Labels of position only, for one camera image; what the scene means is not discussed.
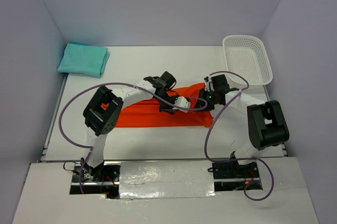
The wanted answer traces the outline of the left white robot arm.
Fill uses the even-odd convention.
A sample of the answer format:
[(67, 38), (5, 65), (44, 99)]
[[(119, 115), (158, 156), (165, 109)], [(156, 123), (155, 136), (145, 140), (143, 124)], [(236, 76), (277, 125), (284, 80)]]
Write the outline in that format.
[(83, 111), (87, 127), (85, 144), (93, 147), (81, 158), (84, 175), (89, 180), (97, 181), (103, 175), (106, 137), (116, 127), (121, 111), (139, 101), (152, 99), (153, 95), (170, 104), (175, 103), (178, 96), (167, 93), (175, 83), (173, 75), (165, 71), (160, 77), (145, 77), (136, 85), (114, 89), (101, 86), (97, 89)]

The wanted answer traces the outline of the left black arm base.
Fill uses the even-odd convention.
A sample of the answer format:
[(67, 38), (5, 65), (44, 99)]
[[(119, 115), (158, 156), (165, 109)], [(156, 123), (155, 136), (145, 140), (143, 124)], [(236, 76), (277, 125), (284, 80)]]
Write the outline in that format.
[(119, 199), (119, 184), (121, 166), (103, 165), (98, 170), (98, 175), (93, 178), (86, 171), (80, 176), (81, 163), (78, 161), (65, 161), (63, 170), (72, 173), (70, 195), (100, 194), (108, 199)]

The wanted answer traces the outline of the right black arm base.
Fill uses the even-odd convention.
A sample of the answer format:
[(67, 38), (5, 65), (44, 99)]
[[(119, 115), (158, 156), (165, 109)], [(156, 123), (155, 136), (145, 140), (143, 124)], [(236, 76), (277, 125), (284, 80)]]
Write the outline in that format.
[(214, 189), (220, 191), (262, 190), (260, 174), (255, 162), (240, 166), (236, 162), (214, 162), (207, 169), (213, 174)]

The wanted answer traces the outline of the orange t-shirt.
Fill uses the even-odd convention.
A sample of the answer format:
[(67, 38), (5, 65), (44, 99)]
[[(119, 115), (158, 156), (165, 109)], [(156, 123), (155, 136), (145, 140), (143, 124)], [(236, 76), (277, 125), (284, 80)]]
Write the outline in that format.
[(132, 127), (210, 127), (213, 117), (209, 111), (180, 111), (173, 114), (160, 111), (160, 103), (153, 97), (155, 87), (142, 80), (130, 87), (114, 87), (112, 93), (122, 99), (123, 107), (118, 117), (117, 128)]

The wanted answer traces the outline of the light turquoise t-shirt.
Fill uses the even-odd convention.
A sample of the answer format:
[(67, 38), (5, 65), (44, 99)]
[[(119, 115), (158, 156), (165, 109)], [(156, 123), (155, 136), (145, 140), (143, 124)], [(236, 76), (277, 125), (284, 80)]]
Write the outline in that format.
[(106, 47), (68, 43), (57, 72), (100, 78), (109, 57)]

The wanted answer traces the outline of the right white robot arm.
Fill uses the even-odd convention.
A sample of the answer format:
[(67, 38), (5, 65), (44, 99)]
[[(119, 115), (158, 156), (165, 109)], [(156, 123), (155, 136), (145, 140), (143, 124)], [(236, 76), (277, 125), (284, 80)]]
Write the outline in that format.
[[(247, 165), (258, 161), (266, 150), (289, 140), (290, 133), (280, 103), (245, 94), (250, 84), (244, 77), (230, 71), (218, 71), (206, 76), (204, 81), (205, 88), (200, 90), (200, 97), (211, 103), (210, 110), (216, 104), (223, 106), (206, 134), (204, 154), (209, 161), (229, 162), (230, 174), (241, 177), (246, 173)], [(210, 134), (221, 114), (230, 106), (247, 116), (249, 139), (232, 152), (230, 158), (212, 158), (207, 152)]]

